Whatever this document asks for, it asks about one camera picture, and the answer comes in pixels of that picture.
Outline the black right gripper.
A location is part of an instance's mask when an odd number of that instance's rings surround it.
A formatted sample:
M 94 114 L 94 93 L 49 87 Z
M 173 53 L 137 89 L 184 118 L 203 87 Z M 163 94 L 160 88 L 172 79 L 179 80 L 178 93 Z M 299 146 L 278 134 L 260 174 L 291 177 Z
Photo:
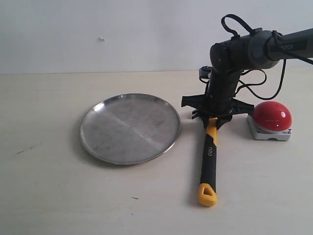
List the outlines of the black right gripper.
M 234 98 L 241 71 L 220 74 L 212 70 L 206 83 L 204 94 L 183 96 L 181 107 L 195 108 L 192 118 L 199 117 L 206 128 L 210 118 L 217 118 L 219 129 L 230 122 L 233 115 L 248 114 L 253 116 L 255 106 Z

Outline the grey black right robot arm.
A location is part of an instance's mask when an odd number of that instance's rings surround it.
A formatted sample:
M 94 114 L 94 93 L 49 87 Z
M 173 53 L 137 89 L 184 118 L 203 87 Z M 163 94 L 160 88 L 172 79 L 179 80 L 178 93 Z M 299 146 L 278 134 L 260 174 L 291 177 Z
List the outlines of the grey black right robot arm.
M 280 60 L 299 59 L 310 62 L 313 57 L 313 30 L 287 35 L 258 29 L 242 37 L 214 44 L 210 49 L 211 66 L 199 70 L 208 77 L 205 93 L 183 96 L 182 107 L 195 108 L 193 117 L 200 117 L 204 126 L 217 119 L 217 128 L 231 121 L 233 115 L 253 115 L 254 105 L 235 99 L 235 90 L 245 70 L 265 70 Z

